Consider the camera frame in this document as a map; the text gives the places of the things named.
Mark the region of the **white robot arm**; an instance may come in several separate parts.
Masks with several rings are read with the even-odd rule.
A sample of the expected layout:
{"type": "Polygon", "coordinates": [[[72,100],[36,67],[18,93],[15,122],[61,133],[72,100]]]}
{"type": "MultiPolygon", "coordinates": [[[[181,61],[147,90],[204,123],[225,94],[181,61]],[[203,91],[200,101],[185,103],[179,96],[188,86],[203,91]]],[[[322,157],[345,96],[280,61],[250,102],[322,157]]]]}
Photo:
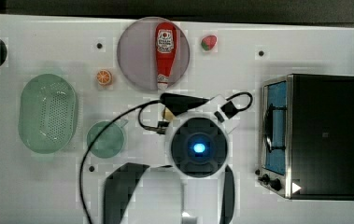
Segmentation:
{"type": "Polygon", "coordinates": [[[174,118],[164,127],[165,166],[128,162],[106,178],[102,224],[231,224],[234,173],[229,98],[164,93],[174,118]]]}

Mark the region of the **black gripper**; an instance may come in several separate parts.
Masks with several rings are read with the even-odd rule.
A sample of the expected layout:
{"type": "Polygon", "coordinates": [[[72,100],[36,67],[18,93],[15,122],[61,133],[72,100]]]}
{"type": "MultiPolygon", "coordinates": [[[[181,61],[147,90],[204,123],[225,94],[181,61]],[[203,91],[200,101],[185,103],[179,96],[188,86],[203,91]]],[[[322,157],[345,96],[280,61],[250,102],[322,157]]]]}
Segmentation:
{"type": "Polygon", "coordinates": [[[174,116],[178,116],[206,104],[208,99],[165,92],[161,95],[160,101],[174,116]]]}

